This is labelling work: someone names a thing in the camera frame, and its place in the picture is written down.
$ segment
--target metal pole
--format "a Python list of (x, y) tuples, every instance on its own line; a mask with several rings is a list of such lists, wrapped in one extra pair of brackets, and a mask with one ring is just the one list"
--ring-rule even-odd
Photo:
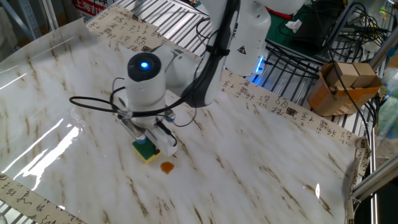
[(369, 62), (370, 66), (374, 71), (381, 65), (383, 60), (386, 58), (387, 52), (391, 47), (395, 47), (398, 43), (398, 26), (392, 31), (391, 35), (387, 38), (385, 43), (381, 46), (379, 51), (374, 55), (372, 60)]
[(353, 197), (362, 201), (386, 185), (398, 175), (398, 154), (383, 163), (378, 170), (359, 183), (353, 192)]
[(42, 36), (42, 33), (40, 32), (39, 25), (37, 24), (36, 17), (33, 14), (29, 0), (18, 0), (18, 3), (22, 9), (22, 13), (26, 19), (26, 24), (31, 31), (33, 38), (38, 39)]
[(54, 8), (49, 0), (39, 0), (40, 6), (42, 7), (45, 20), (49, 27), (49, 32), (58, 29), (57, 17), (55, 16)]
[(14, 11), (14, 9), (10, 6), (7, 0), (0, 0), (0, 3), (4, 6), (6, 11), (11, 15), (11, 17), (18, 23), (19, 27), (21, 27), (22, 31), (29, 38), (30, 41), (35, 40), (31, 31), (27, 28), (24, 22), (20, 19), (18, 14)]

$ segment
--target cardboard box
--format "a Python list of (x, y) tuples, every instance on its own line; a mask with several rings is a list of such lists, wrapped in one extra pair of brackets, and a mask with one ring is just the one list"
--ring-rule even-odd
[[(337, 73), (340, 74), (340, 78), (344, 83), (345, 87), (350, 87), (356, 79), (359, 77), (354, 65), (350, 63), (336, 63)], [(329, 86), (343, 86), (337, 76), (335, 69), (326, 75), (326, 82)]]
[(367, 88), (377, 78), (377, 75), (368, 63), (353, 63), (353, 65), (359, 77), (352, 84), (352, 87)]
[[(316, 114), (320, 116), (332, 116), (353, 114), (356, 108), (352, 104), (343, 87), (329, 87), (324, 74), (333, 70), (333, 64), (327, 63), (319, 71), (319, 80), (308, 94), (308, 101)], [(348, 93), (360, 108), (379, 91), (382, 83), (377, 78), (367, 88), (347, 88)]]

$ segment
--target green sponge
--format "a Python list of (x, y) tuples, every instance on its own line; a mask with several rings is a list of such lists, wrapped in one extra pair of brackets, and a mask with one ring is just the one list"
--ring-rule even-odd
[(144, 144), (138, 144), (137, 142), (133, 142), (132, 147), (136, 150), (136, 152), (140, 155), (140, 157), (144, 160), (146, 164), (153, 161), (162, 153), (148, 138), (146, 139)]

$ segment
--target red sign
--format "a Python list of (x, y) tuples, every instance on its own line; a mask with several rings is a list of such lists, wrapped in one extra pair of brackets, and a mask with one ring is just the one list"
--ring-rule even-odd
[(79, 11), (85, 12), (92, 16), (99, 14), (102, 10), (105, 9), (105, 7), (99, 4), (94, 5), (94, 3), (89, 0), (73, 0), (72, 3)]

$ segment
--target black cable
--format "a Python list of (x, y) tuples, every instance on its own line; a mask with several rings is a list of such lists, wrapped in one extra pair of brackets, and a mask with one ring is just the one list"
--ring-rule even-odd
[[(327, 39), (327, 37), (326, 37), (325, 31), (323, 30), (322, 22), (321, 22), (321, 19), (320, 19), (320, 17), (319, 17), (319, 14), (318, 14), (318, 11), (317, 11), (316, 8), (315, 8), (315, 14), (317, 15), (318, 22), (319, 22), (319, 25), (320, 25), (321, 30), (322, 30), (322, 35), (323, 35), (323, 37), (324, 37), (324, 39), (325, 39), (326, 46), (328, 47), (328, 50), (329, 50), (328, 53), (329, 53), (330, 58), (332, 59), (333, 67), (334, 67), (334, 69), (337, 71), (336, 62), (333, 60), (333, 59), (334, 59), (334, 56), (333, 56), (333, 54), (331, 53), (331, 47), (330, 47), (329, 41), (328, 41), (328, 39)], [(365, 130), (366, 130), (366, 135), (367, 135), (367, 137), (368, 137), (368, 141), (370, 141), (371, 138), (370, 138), (370, 135), (369, 135), (369, 129), (368, 129), (368, 125), (366, 124), (365, 117), (363, 116), (361, 110), (358, 108), (358, 106), (357, 106), (357, 104), (355, 103), (354, 99), (353, 99), (353, 98), (351, 97), (351, 95), (348, 93), (348, 90), (347, 90), (347, 88), (345, 87), (344, 82), (342, 81), (342, 79), (341, 79), (341, 77), (340, 77), (340, 74), (339, 74), (339, 73), (336, 73), (336, 74), (337, 74), (337, 77), (338, 77), (338, 79), (339, 79), (341, 85), (342, 85), (343, 88), (344, 88), (344, 91), (345, 91), (346, 94), (348, 95), (348, 98), (351, 100), (351, 102), (353, 103), (354, 107), (357, 109), (359, 115), (361, 116), (361, 118), (362, 118), (362, 120), (363, 120), (363, 122), (364, 122), (364, 124), (365, 124)]]
[[(275, 52), (273, 52), (273, 50), (272, 50), (271, 48), (269, 48), (269, 47), (266, 47), (266, 49), (269, 50), (272, 54), (275, 53)], [(284, 59), (284, 58), (282, 58), (282, 57), (279, 57), (279, 58), (280, 58), (282, 61), (284, 61), (286, 64), (291, 65), (291, 66), (293, 66), (293, 67), (295, 67), (295, 68), (297, 68), (297, 69), (299, 69), (299, 70), (301, 70), (301, 71), (303, 71), (303, 72), (307, 72), (307, 73), (309, 73), (309, 74), (311, 74), (311, 75), (315, 75), (316, 77), (318, 76), (318, 74), (308, 72), (305, 68), (302, 68), (302, 67), (300, 67), (299, 65), (292, 64), (292, 63), (290, 63), (288, 60), (286, 60), (286, 59)], [(306, 68), (312, 68), (314, 71), (319, 72), (319, 70), (317, 70), (317, 69), (315, 69), (315, 68), (313, 68), (313, 67), (310, 67), (309, 65), (306, 65), (305, 67), (306, 67)]]
[(312, 68), (312, 67), (309, 67), (308, 65), (302, 63), (302, 62), (299, 61), (299, 60), (308, 60), (308, 61), (310, 61), (310, 62), (319, 64), (319, 65), (323, 65), (323, 64), (320, 63), (320, 62), (316, 62), (316, 61), (314, 61), (314, 60), (310, 60), (310, 59), (307, 59), (307, 58), (296, 58), (296, 57), (294, 57), (294, 56), (291, 56), (291, 55), (289, 55), (288, 53), (286, 53), (284, 50), (282, 50), (278, 45), (272, 43), (271, 41), (269, 41), (269, 40), (266, 39), (266, 42), (267, 42), (267, 44), (269, 44), (269, 45), (273, 46), (275, 49), (277, 49), (280, 53), (284, 54), (284, 55), (285, 55), (286, 57), (288, 57), (289, 59), (291, 59), (291, 60), (293, 60), (294, 62), (296, 62), (296, 63), (298, 63), (298, 64), (300, 64), (300, 65), (302, 65), (302, 66), (304, 66), (304, 67), (307, 67), (307, 68), (309, 68), (309, 69), (311, 69), (311, 70), (313, 70), (313, 71), (315, 71), (315, 72), (318, 72), (319, 70), (317, 70), (317, 69), (315, 69), (315, 68)]
[(106, 103), (106, 104), (111, 105), (106, 100), (93, 98), (93, 97), (87, 97), (87, 96), (73, 96), (73, 97), (69, 98), (69, 102), (71, 102), (72, 104), (77, 105), (77, 106), (81, 106), (81, 107), (88, 108), (88, 109), (93, 109), (93, 110), (98, 110), (98, 111), (109, 112), (109, 113), (116, 113), (117, 112), (117, 111), (115, 111), (113, 109), (106, 109), (106, 108), (99, 108), (99, 107), (96, 107), (96, 106), (84, 105), (82, 103), (76, 102), (75, 100), (91, 100), (91, 101), (98, 101), (98, 102), (102, 102), (102, 103)]
[(115, 78), (115, 79), (113, 80), (113, 82), (112, 82), (112, 91), (114, 91), (114, 83), (115, 83), (116, 80), (118, 80), (118, 79), (124, 80), (124, 78), (122, 78), (122, 77), (117, 77), (117, 78)]
[(373, 111), (371, 110), (371, 108), (370, 108), (367, 104), (365, 104), (365, 107), (368, 109), (369, 114), (370, 114), (371, 117), (372, 117), (372, 122), (373, 122), (372, 128), (374, 128), (374, 125), (376, 125), (376, 119), (377, 119), (377, 118), (375, 117)]
[(297, 73), (294, 73), (294, 72), (287, 71), (286, 69), (280, 68), (280, 67), (278, 67), (276, 64), (267, 62), (267, 61), (265, 61), (265, 60), (263, 60), (263, 62), (264, 62), (266, 65), (274, 66), (275, 68), (278, 68), (279, 70), (281, 70), (281, 71), (283, 71), (283, 72), (286, 72), (286, 73), (290, 73), (290, 74), (292, 74), (292, 75), (296, 75), (296, 76), (299, 76), (299, 77), (305, 77), (305, 78), (312, 78), (312, 79), (316, 79), (316, 80), (319, 79), (319, 77), (311, 77), (311, 76), (306, 76), (306, 75), (300, 75), (300, 74), (297, 74)]
[(197, 35), (199, 35), (200, 37), (202, 37), (202, 38), (204, 38), (204, 39), (209, 39), (209, 37), (206, 37), (206, 36), (202, 35), (202, 34), (199, 32), (198, 28), (199, 28), (199, 25), (200, 25), (202, 22), (209, 21), (209, 20), (210, 20), (209, 17), (207, 17), (207, 18), (202, 18), (202, 19), (200, 19), (199, 22), (196, 24)]

